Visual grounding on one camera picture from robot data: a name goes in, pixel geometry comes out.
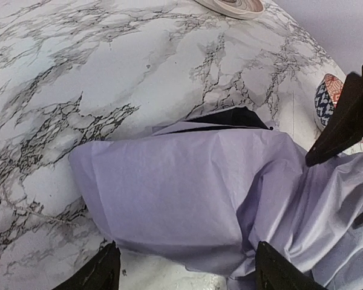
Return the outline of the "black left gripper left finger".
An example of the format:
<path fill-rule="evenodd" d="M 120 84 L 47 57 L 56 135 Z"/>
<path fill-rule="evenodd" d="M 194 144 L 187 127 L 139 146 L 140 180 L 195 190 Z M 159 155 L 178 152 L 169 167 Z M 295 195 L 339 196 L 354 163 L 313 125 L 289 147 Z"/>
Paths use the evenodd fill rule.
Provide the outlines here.
<path fill-rule="evenodd" d="M 53 290 L 118 290 L 120 267 L 120 250 L 115 242 L 109 243 Z"/>

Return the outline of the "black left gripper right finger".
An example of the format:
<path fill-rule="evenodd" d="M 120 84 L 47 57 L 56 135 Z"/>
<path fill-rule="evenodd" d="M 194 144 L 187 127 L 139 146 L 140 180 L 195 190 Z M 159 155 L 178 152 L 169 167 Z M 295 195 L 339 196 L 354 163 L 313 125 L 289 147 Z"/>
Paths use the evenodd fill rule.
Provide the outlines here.
<path fill-rule="evenodd" d="M 265 241 L 258 243 L 255 255 L 258 290 L 323 290 L 325 287 L 307 277 Z"/>

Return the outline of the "lilac folding umbrella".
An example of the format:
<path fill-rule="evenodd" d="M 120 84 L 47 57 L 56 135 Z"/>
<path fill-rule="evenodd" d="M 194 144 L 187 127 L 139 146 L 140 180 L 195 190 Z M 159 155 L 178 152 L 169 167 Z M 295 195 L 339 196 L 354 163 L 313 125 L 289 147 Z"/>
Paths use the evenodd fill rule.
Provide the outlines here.
<path fill-rule="evenodd" d="M 363 153 L 309 167 L 277 130 L 195 118 L 69 156 L 100 232 L 118 246 L 252 289 L 259 242 L 327 289 L 363 289 Z"/>

